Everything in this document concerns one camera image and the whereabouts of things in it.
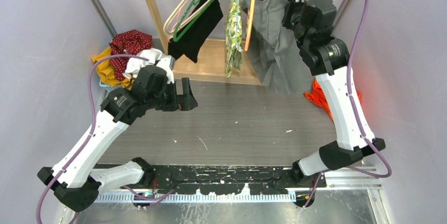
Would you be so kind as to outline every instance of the orange hanger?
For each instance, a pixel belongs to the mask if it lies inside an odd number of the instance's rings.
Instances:
[[[250,1],[250,9],[247,12],[247,35],[245,37],[245,47],[244,50],[248,51],[248,45],[250,44],[251,37],[251,26],[253,25],[253,13],[255,11],[255,0]]]

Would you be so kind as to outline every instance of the yellow cloth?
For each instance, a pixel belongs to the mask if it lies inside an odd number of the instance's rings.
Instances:
[[[109,56],[110,55],[110,47],[108,47],[106,50],[102,51],[99,55],[93,56],[92,61],[93,63],[99,61],[100,59]],[[118,81],[118,79],[115,78],[115,72],[113,69],[113,66],[109,64],[109,60],[105,60],[101,62],[96,67],[96,72],[98,73],[99,77],[101,78],[101,82],[104,84],[108,84],[111,87],[117,86],[120,84],[122,87],[129,87],[130,79],[125,78],[122,82]]]

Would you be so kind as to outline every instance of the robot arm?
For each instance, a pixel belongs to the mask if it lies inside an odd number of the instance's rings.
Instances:
[[[361,136],[347,93],[349,51],[342,40],[332,35],[336,13],[332,0],[289,0],[283,19],[283,25],[294,32],[300,56],[323,89],[337,135],[336,141],[293,163],[291,173],[298,183],[322,171],[351,165],[374,153]],[[351,85],[356,93],[354,82]],[[357,95],[354,95],[354,101],[366,138],[371,139],[378,150],[383,150],[385,141],[376,138],[369,128]]]
[[[197,107],[189,79],[182,79],[183,94],[177,95],[172,68],[172,56],[161,55],[150,58],[156,65],[143,67],[131,90],[118,88],[109,93],[96,114],[94,133],[81,153],[52,186],[61,203],[75,212],[85,210],[98,195],[127,184],[150,186],[155,176],[153,168],[142,158],[103,170],[93,170],[100,157],[112,142],[124,132],[146,110],[189,111]],[[62,170],[62,167],[80,148],[90,128],[79,139],[74,148],[54,167],[43,167],[37,176],[45,184]]]

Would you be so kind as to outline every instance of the clothes hanger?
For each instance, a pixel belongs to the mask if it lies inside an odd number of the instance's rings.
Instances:
[[[188,0],[182,0],[179,5],[174,9],[174,11],[171,13],[171,15],[168,17],[166,22],[163,26],[163,32],[167,37],[173,37],[174,41],[178,41],[183,34],[191,27],[191,25],[197,20],[197,18],[203,13],[203,11],[208,8],[208,6],[214,1],[214,0],[207,0],[199,9],[197,9],[195,12],[193,12],[189,17],[186,17],[189,10],[194,6],[197,5],[200,0],[192,0],[192,2],[188,5],[187,9],[184,11],[184,14],[182,15],[182,18],[180,21],[175,25],[174,31],[169,30],[169,25],[174,20],[175,16],[181,9],[184,7],[184,5],[187,3]],[[178,30],[181,28],[186,27],[184,30],[182,30],[181,34],[177,34]]]
[[[202,15],[202,13],[208,8],[208,6],[211,5],[211,3],[214,0],[207,0],[200,8],[198,8],[193,14],[191,14],[186,20],[185,22],[183,22],[183,19],[187,16],[189,10],[197,5],[201,0],[192,0],[192,2],[188,5],[188,7],[186,8],[184,14],[182,15],[182,18],[180,19],[180,22],[177,23],[176,25],[176,29],[174,30],[174,35],[172,37],[172,39],[174,41],[178,41],[180,40],[183,35],[186,33],[186,31],[194,24],[194,22]]]
[[[253,25],[253,14],[254,14],[254,11],[255,11],[255,1],[256,0],[250,0],[250,9],[247,12],[247,15],[248,15],[248,18],[247,18],[247,35],[245,36],[244,51],[248,51],[248,45],[250,44],[251,26]]]

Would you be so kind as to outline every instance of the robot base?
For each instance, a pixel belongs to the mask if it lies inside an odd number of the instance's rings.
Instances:
[[[98,164],[95,168],[110,168],[111,164]],[[271,166],[190,166],[152,165],[155,170],[158,193],[171,189],[177,194],[193,195],[198,191],[203,195],[239,194],[244,186],[250,188],[251,195],[287,194],[287,189],[310,188],[314,180],[297,184],[291,176],[292,167]],[[138,184],[134,189],[153,189]],[[326,187],[325,178],[318,181],[318,187]]]

